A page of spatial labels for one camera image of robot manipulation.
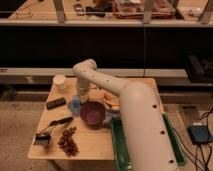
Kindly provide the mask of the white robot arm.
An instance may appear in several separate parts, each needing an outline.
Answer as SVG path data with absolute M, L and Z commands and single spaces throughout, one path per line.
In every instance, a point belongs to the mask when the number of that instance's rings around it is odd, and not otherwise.
M 75 64 L 73 73 L 77 77 L 76 88 L 80 96 L 85 96 L 93 83 L 119 97 L 133 171 L 178 171 L 160 98 L 150 85 L 100 73 L 93 59 Z

